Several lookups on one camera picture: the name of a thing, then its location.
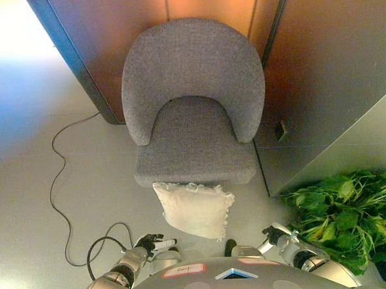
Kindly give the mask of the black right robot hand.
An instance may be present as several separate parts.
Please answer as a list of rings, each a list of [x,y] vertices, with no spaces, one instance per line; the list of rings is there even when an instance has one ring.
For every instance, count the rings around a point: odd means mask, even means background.
[[[281,236],[286,235],[284,231],[279,228],[274,228],[273,226],[269,226],[268,228],[263,229],[262,234],[267,235],[267,241],[271,245],[277,245],[278,239]]]

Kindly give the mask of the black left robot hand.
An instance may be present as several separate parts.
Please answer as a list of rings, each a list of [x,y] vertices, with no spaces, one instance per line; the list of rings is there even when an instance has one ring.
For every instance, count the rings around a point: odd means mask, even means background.
[[[176,238],[165,239],[163,234],[147,234],[138,239],[134,247],[142,247],[149,257],[153,257],[153,251],[173,247],[177,244]]]

